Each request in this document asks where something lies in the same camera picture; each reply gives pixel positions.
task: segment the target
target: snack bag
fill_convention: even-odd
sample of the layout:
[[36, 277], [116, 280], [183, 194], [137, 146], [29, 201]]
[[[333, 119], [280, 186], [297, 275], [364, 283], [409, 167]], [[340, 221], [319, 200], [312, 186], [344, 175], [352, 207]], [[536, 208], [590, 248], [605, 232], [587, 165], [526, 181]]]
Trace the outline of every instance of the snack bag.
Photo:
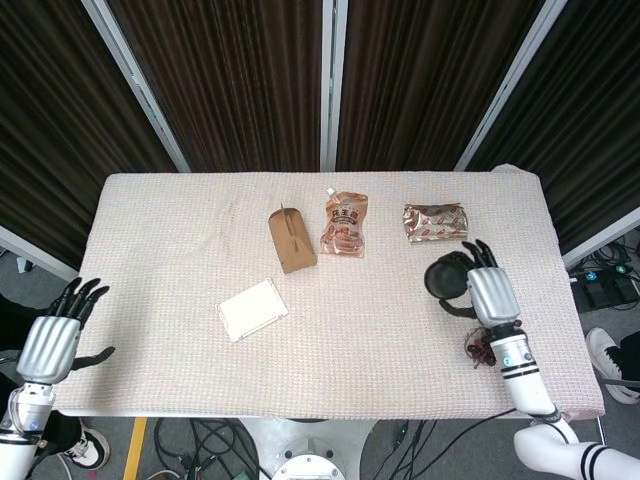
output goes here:
[[320, 237], [320, 252], [349, 257], [364, 257], [362, 222], [369, 199], [360, 193], [336, 193], [328, 188], [327, 226]]
[[459, 203], [404, 206], [404, 231], [411, 243], [467, 238], [469, 223]]

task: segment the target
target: white card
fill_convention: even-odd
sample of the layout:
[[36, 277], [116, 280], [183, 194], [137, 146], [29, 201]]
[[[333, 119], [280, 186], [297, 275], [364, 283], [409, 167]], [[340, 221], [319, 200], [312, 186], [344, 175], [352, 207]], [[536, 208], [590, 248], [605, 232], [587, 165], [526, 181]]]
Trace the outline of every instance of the white card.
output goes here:
[[216, 304], [216, 311], [232, 342], [237, 342], [289, 313], [270, 278]]

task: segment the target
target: person's leg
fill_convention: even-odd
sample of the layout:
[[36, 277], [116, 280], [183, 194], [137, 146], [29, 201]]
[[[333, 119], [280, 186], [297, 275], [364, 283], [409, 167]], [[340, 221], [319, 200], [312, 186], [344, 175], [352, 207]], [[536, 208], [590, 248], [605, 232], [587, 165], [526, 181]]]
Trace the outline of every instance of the person's leg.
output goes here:
[[0, 351], [20, 350], [27, 341], [31, 325], [45, 312], [12, 302], [0, 294]]
[[55, 445], [52, 453], [63, 453], [80, 441], [82, 427], [77, 417], [65, 417], [60, 412], [53, 411], [44, 429], [42, 438]]
[[640, 331], [624, 337], [620, 341], [622, 356], [622, 379], [640, 380]]
[[9, 395], [11, 395], [11, 392], [15, 390], [16, 387], [17, 385], [15, 383], [0, 373], [0, 410], [2, 410], [0, 417], [4, 415], [4, 412], [7, 410]]
[[109, 460], [111, 451], [107, 439], [97, 430], [87, 428], [79, 418], [65, 417], [59, 412], [52, 412], [47, 430], [50, 426], [52, 431], [56, 432], [57, 441], [65, 442], [60, 444], [58, 452], [64, 452], [74, 465], [87, 470], [97, 470]]
[[[618, 347], [609, 334], [602, 328], [594, 328], [591, 330], [587, 334], [586, 341], [591, 363], [593, 363], [593, 366], [600, 372], [603, 378], [613, 380], [638, 380], [638, 377], [633, 378], [633, 370], [627, 368], [627, 355], [632, 357], [631, 353], [629, 353], [628, 350], [625, 350], [627, 353], [623, 353], [623, 349]], [[625, 342], [625, 346], [632, 346], [632, 343], [627, 341]], [[622, 385], [605, 385], [605, 388], [611, 396], [620, 403], [627, 405], [640, 403], [640, 389], [634, 390]]]

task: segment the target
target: brown paper bag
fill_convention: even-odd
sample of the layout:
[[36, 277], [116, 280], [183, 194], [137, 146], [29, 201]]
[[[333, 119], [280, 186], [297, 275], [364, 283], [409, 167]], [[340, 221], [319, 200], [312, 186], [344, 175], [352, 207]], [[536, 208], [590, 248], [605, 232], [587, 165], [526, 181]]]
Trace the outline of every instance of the brown paper bag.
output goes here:
[[281, 206], [269, 217], [269, 229], [284, 273], [317, 263], [309, 233], [297, 209]]

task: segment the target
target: black pants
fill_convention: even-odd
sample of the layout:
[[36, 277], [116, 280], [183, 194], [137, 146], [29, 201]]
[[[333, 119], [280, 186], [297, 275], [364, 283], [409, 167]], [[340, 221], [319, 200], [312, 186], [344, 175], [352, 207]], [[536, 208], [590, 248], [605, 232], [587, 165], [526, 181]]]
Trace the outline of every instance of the black pants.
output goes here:
[[640, 332], [624, 337], [620, 342], [622, 352], [622, 379], [640, 380]]
[[[41, 310], [11, 302], [0, 295], [0, 351], [22, 349], [33, 321], [43, 313]], [[4, 414], [9, 395], [15, 388], [15, 383], [0, 374], [0, 416]], [[55, 450], [51, 453], [59, 453], [78, 443], [80, 435], [79, 419], [51, 412], [42, 438], [55, 445]]]

